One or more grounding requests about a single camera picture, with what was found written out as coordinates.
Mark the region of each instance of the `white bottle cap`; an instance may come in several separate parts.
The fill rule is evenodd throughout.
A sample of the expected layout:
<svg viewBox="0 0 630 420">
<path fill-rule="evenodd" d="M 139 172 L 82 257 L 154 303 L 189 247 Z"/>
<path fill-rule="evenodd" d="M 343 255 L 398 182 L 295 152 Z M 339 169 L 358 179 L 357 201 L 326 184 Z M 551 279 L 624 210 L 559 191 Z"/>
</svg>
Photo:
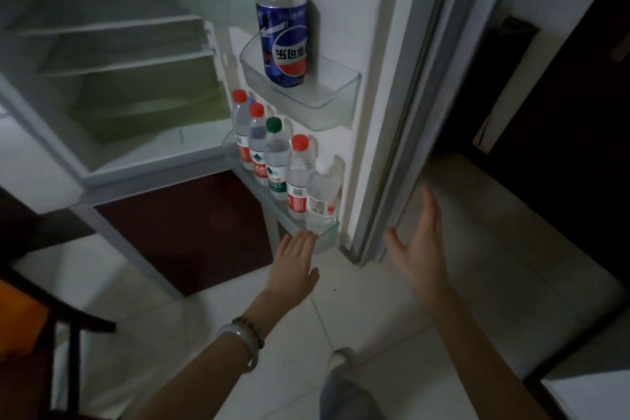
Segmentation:
<svg viewBox="0 0 630 420">
<path fill-rule="evenodd" d="M 330 174 L 330 171 L 333 169 L 333 164 L 335 164 L 333 157 L 320 155 L 317 157 L 317 160 L 315 160 L 315 169 L 318 173 Z"/>
</svg>

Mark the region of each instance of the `wrist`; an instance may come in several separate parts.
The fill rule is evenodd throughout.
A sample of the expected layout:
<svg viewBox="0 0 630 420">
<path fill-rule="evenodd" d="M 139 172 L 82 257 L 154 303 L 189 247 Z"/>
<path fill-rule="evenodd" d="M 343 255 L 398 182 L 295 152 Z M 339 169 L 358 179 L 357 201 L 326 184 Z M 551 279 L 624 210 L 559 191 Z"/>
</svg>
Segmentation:
<svg viewBox="0 0 630 420">
<path fill-rule="evenodd" d="M 435 317 L 444 304 L 447 304 L 456 295 L 455 289 L 450 283 L 442 283 L 434 289 L 428 289 L 421 296 L 427 306 L 427 310 L 432 317 Z"/>
<path fill-rule="evenodd" d="M 253 322 L 265 339 L 289 310 L 277 296 L 264 290 L 256 296 L 242 316 Z"/>
</svg>

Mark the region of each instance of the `green bottle cap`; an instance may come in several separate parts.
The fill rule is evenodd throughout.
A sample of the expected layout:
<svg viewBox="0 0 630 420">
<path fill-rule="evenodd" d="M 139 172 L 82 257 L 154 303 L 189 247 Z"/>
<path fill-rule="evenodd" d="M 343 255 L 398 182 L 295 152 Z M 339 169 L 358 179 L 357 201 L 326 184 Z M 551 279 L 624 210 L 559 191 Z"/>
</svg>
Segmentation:
<svg viewBox="0 0 630 420">
<path fill-rule="evenodd" d="M 269 133 L 278 133 L 282 129 L 282 120 L 277 116 L 267 119 L 267 131 Z"/>
</svg>

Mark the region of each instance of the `plastic water bottle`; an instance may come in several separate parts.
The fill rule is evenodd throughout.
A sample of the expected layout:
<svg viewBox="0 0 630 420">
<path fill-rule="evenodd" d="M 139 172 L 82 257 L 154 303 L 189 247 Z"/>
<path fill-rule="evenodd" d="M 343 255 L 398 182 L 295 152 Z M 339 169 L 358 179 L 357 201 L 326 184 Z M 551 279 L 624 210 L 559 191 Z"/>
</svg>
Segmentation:
<svg viewBox="0 0 630 420">
<path fill-rule="evenodd" d="M 260 103 L 252 103 L 249 106 L 251 123 L 249 124 L 249 156 L 254 164 L 254 174 L 256 181 L 267 186 L 267 167 L 264 164 L 264 138 L 267 136 L 266 121 L 264 116 L 264 106 Z"/>
<path fill-rule="evenodd" d="M 313 155 L 309 151 L 309 138 L 295 135 L 291 140 L 287 163 L 288 214 L 301 220 L 306 216 L 306 184 L 313 174 Z"/>
<path fill-rule="evenodd" d="M 282 120 L 272 116 L 267 120 L 267 136 L 264 139 L 264 162 L 267 164 L 269 191 L 276 200 L 287 199 L 287 163 L 291 144 L 282 131 Z"/>
<path fill-rule="evenodd" d="M 254 163 L 249 156 L 249 144 L 247 137 L 249 136 L 249 125 L 251 124 L 251 115 L 249 114 L 248 97 L 245 90 L 234 90 L 232 92 L 232 125 L 234 127 L 234 135 L 236 136 L 236 144 L 241 154 L 241 163 L 248 170 L 254 169 Z"/>
<path fill-rule="evenodd" d="M 306 228 L 315 234 L 323 233 L 336 221 L 335 204 L 341 183 L 332 169 L 333 158 L 319 156 L 316 171 L 306 184 Z"/>
</svg>

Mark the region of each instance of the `pepsi can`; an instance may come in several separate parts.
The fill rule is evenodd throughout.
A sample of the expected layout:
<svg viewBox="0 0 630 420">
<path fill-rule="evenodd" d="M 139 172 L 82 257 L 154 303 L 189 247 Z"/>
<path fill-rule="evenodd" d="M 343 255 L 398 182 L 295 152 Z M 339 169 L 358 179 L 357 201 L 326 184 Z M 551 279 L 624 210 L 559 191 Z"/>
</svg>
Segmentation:
<svg viewBox="0 0 630 420">
<path fill-rule="evenodd" d="M 258 0 L 264 72 L 281 87 L 295 87 L 306 72 L 306 0 Z"/>
</svg>

